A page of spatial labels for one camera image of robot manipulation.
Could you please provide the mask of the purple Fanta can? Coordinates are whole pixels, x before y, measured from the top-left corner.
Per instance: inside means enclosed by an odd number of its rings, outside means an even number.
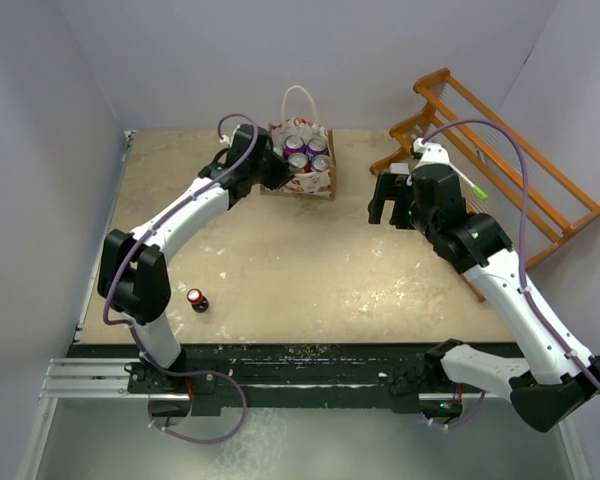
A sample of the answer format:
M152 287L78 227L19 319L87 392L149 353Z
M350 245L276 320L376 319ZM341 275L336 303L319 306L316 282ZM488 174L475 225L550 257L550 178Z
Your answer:
M282 148L284 156L288 157L295 153L304 154L306 151L306 144L301 136L288 135L283 140Z

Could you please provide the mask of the patterned canvas tote bag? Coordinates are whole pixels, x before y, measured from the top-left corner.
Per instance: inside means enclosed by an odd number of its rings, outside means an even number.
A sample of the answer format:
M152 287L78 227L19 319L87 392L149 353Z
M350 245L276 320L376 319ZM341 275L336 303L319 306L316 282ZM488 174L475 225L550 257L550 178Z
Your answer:
M308 100L313 115L311 119L287 113L287 102L295 91ZM260 193L333 201L337 187L333 133L321 124L315 100L304 86L293 85L285 91L280 121L271 123L268 131L274 150L283 157L293 176L281 187L262 187Z

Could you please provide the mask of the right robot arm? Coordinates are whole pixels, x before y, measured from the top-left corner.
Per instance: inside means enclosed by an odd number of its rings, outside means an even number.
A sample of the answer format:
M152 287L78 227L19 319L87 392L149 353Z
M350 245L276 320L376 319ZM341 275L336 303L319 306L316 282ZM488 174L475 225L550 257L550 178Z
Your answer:
M434 252L477 288L513 334L522 355L504 358L448 340L428 355L426 383L447 391L462 383L508 400L531 428L547 432L600 389L594 355L559 320L519 271L511 239L489 214L468 211L455 171L442 164L411 175L382 172L369 203L369 223L393 202L390 223L419 231Z

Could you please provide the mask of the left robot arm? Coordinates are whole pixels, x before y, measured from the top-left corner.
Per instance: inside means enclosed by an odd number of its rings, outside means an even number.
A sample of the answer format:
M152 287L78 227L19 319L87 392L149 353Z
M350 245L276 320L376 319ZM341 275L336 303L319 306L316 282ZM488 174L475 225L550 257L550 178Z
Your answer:
M182 387L186 354L169 324L168 266L203 227L232 209L252 188L280 187L292 177L269 132L245 122L191 185L151 220L104 239L97 291L103 321L126 326L141 351L150 381L164 392Z

